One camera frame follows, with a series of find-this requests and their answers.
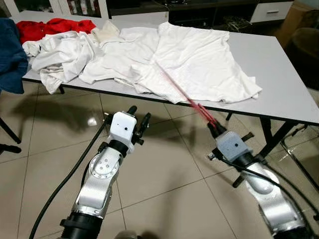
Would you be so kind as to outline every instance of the drawer handle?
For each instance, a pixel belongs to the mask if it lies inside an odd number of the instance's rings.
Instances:
[[[270,10],[270,11],[267,11],[267,14],[270,14],[270,13],[278,13],[279,10]]]

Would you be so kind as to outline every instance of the cabinet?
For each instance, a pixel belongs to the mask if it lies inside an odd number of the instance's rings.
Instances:
[[[21,11],[46,11],[59,15],[87,15],[109,18],[105,0],[4,0],[10,14]]]
[[[292,4],[292,1],[259,3],[250,22],[284,20]]]

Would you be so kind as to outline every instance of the black cable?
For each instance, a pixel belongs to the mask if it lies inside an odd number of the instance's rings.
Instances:
[[[241,171],[245,171],[245,172],[248,172],[248,173],[250,173],[250,174],[253,174],[254,176],[260,177],[260,178],[266,180],[267,182],[270,182],[271,184],[273,184],[273,185],[279,187],[279,188],[290,198],[290,200],[295,204],[295,206],[296,206],[297,209],[299,210],[300,214],[302,215],[302,217],[303,217],[305,223],[307,224],[308,228],[309,228],[310,230],[312,230],[312,228],[311,228],[310,225],[309,225],[309,222],[308,222],[307,218],[305,217],[304,213],[303,213],[302,210],[301,210],[301,207],[300,207],[299,204],[296,202],[296,200],[293,198],[293,196],[290,194],[290,192],[287,191],[287,189],[285,189],[285,188],[284,188],[283,186],[281,186],[279,183],[276,183],[274,180],[272,180],[272,179],[266,177],[265,175],[262,175],[262,174],[260,174],[260,173],[256,173],[256,172],[254,172],[254,171],[252,171],[252,170],[249,170],[249,169],[247,169],[247,168],[244,168],[244,167],[240,167],[240,166],[238,166],[238,165],[236,165],[236,164],[234,164],[234,163],[228,162],[228,161],[226,161],[226,160],[224,160],[224,159],[219,159],[219,160],[222,161],[222,162],[224,162],[224,163],[226,163],[226,164],[228,164],[228,165],[230,165],[230,166],[235,167],[236,169],[239,169],[239,170],[241,170]]]
[[[35,232],[36,232],[36,230],[37,230],[37,228],[38,228],[38,226],[40,224],[40,221],[41,221],[42,217],[44,216],[46,210],[48,209],[48,207],[52,203],[53,199],[58,194],[58,192],[62,189],[62,187],[67,183],[67,181],[72,177],[72,175],[75,173],[75,171],[78,169],[78,167],[80,166],[80,164],[84,160],[85,156],[90,151],[90,149],[93,146],[94,142],[99,137],[99,135],[101,134],[101,132],[104,129],[104,127],[108,124],[108,122],[109,121],[107,119],[104,120],[102,126],[99,128],[97,133],[94,135],[93,139],[91,140],[91,142],[89,143],[89,145],[87,146],[87,148],[85,149],[83,154],[81,155],[80,159],[77,161],[77,163],[74,165],[74,167],[71,169],[69,174],[65,177],[65,179],[60,183],[60,185],[54,190],[52,195],[49,197],[48,201],[43,206],[41,212],[39,213],[39,215],[38,215],[38,217],[37,217],[37,219],[36,219],[36,221],[35,221],[35,223],[33,225],[33,228],[32,228],[32,231],[30,233],[29,239],[33,239],[34,238]]]
[[[318,209],[313,205],[313,203],[296,187],[295,184],[293,184],[288,178],[286,178],[284,175],[282,175],[280,172],[278,172],[276,169],[274,169],[269,164],[266,164],[266,167],[268,167],[271,171],[276,173],[279,177],[281,177],[283,180],[285,180],[304,200],[305,202],[311,207],[311,209],[316,213],[315,220],[318,221],[319,217],[319,211]]]

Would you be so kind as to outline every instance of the blue cloth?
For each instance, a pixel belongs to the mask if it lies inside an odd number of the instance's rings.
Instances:
[[[9,18],[0,18],[0,91],[23,94],[22,76],[28,69],[19,31]]]

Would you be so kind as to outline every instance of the cardboard box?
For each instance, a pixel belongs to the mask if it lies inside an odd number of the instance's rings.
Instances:
[[[313,27],[318,18],[319,9],[295,1],[275,36],[284,48],[295,30],[301,27]]]

